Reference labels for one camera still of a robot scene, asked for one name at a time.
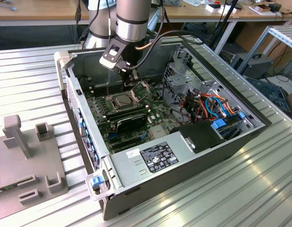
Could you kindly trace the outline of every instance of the white label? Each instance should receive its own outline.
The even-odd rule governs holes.
[[[172,157],[172,158],[169,159],[169,161],[173,161],[175,159],[177,159],[177,158],[176,157]]]
[[[140,154],[140,150],[138,148],[126,152],[126,155],[128,156],[128,158],[138,156],[139,154]]]

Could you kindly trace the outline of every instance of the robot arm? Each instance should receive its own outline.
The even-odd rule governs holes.
[[[151,0],[118,0],[116,5],[115,38],[104,51],[100,63],[108,69],[126,72],[127,65],[136,64],[147,33]]]

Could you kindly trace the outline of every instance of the warning label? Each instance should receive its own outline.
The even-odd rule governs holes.
[[[151,173],[156,173],[178,162],[167,142],[140,151]]]

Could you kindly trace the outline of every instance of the desk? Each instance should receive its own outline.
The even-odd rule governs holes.
[[[0,51],[0,110],[19,114],[22,130],[41,122],[54,126],[69,186],[62,196],[1,219],[0,227],[209,227],[259,222],[292,226],[292,120],[207,46],[193,47],[273,125],[230,159],[109,221],[103,221],[99,203],[89,198],[87,172],[62,103],[53,60],[54,52],[80,46]],[[201,76],[211,77],[205,70]],[[0,136],[2,118],[0,113]]]
[[[12,0],[18,10],[0,8],[0,26],[74,25],[77,0]],[[89,24],[81,3],[80,24]]]
[[[39,26],[39,25],[70,25],[75,24],[74,15],[76,11],[76,0],[13,0],[14,7],[18,11],[0,8],[0,26]],[[166,11],[171,22],[218,22],[221,15],[210,13],[203,5],[194,7],[185,2],[180,7],[166,6]],[[88,24],[88,10],[81,4],[80,24]],[[240,21],[285,21],[285,25],[292,22],[292,15],[284,18],[276,16],[261,16],[243,6],[229,18],[229,24],[220,42],[216,46],[215,53],[219,54],[229,38],[237,22]]]
[[[229,24],[223,33],[219,43],[215,48],[215,53],[219,54],[228,40],[231,32],[233,31],[237,22],[261,22],[261,21],[285,21],[284,25],[290,25],[292,22],[292,14],[284,15],[284,17],[280,16],[261,16],[248,7],[249,5],[242,5],[243,9],[238,10],[235,14],[231,14],[228,21]],[[167,15],[171,22],[218,22],[221,18],[219,13],[210,13],[205,10],[205,6],[200,5],[198,7],[194,7],[188,3],[181,2],[180,7],[166,7]]]

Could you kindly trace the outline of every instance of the aluminum table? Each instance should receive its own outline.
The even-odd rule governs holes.
[[[54,52],[80,46],[0,51],[0,136],[8,114],[19,114],[23,130],[52,124],[69,186],[60,197],[1,219],[0,226],[292,226],[292,120],[207,46],[193,47],[273,125],[232,158],[109,221],[89,199],[53,61]],[[209,77],[201,65],[194,67]]]

